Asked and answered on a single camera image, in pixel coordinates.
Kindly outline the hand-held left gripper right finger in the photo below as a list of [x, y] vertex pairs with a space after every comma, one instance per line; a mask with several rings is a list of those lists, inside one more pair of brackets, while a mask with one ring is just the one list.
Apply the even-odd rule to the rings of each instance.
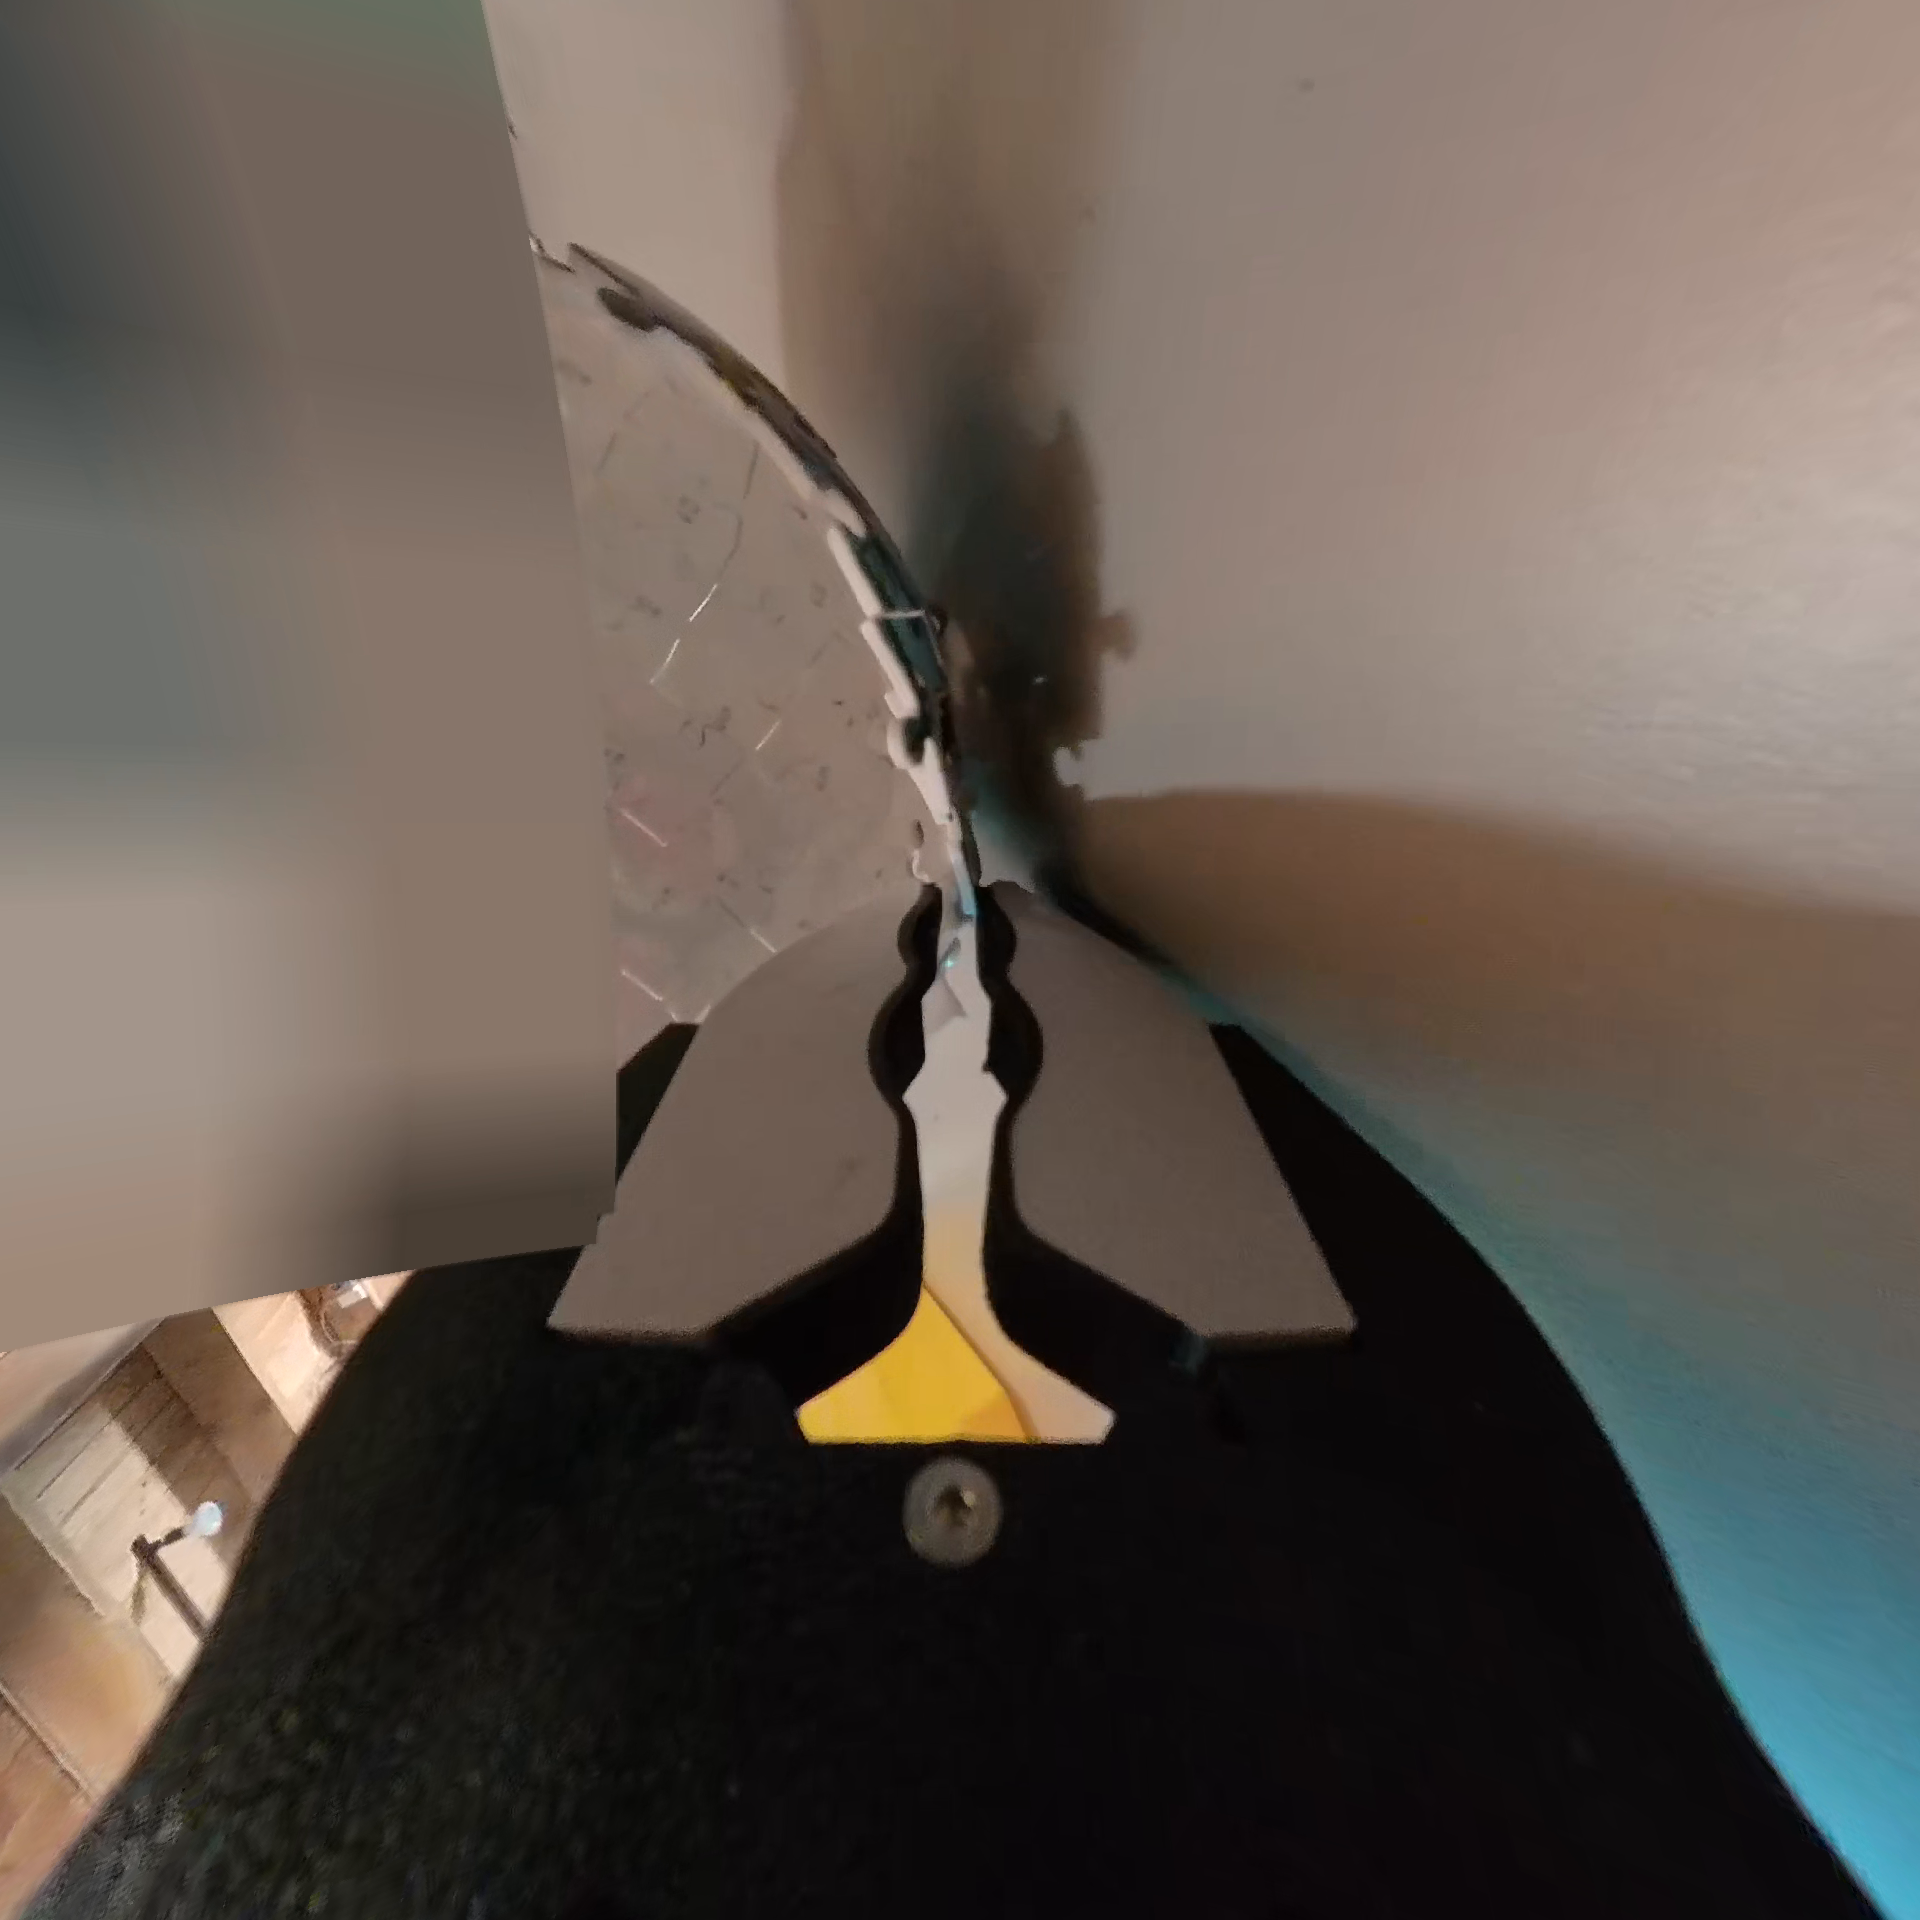
[[1092, 1296], [1213, 1349], [1332, 1346], [1355, 1309], [1206, 1021], [1144, 958], [1000, 880], [984, 896], [994, 1309], [1029, 1350]]

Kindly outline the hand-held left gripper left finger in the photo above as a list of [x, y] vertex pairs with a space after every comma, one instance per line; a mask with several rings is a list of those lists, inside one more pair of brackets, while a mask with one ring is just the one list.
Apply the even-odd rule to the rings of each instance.
[[549, 1325], [702, 1336], [856, 1248], [894, 1206], [901, 1124], [874, 1041], [910, 984], [925, 884], [896, 884], [768, 958], [672, 1072]]

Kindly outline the partly built puzzle ball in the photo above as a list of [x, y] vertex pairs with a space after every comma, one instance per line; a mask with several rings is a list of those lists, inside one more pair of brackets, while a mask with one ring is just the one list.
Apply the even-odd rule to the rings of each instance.
[[536, 242], [601, 687], [616, 1053], [771, 954], [944, 888], [973, 917], [944, 616], [832, 446], [649, 280]]

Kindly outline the yellow bin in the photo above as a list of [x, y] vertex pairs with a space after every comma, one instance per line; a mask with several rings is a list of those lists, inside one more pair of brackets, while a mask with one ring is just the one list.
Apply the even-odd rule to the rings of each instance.
[[923, 1286], [901, 1334], [800, 1407], [812, 1444], [1027, 1442], [1014, 1397]]

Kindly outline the white ceiling spot lamp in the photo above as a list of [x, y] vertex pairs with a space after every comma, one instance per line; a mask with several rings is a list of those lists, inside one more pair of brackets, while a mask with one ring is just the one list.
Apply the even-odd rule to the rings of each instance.
[[188, 1543], [213, 1543], [225, 1532], [225, 1505], [220, 1501], [196, 1503], [182, 1521], [157, 1538], [147, 1534], [134, 1536], [131, 1552], [134, 1567], [149, 1578], [156, 1590], [169, 1602], [182, 1626], [194, 1641], [203, 1641], [209, 1631], [209, 1616], [201, 1610], [194, 1596], [174, 1572], [166, 1552]]

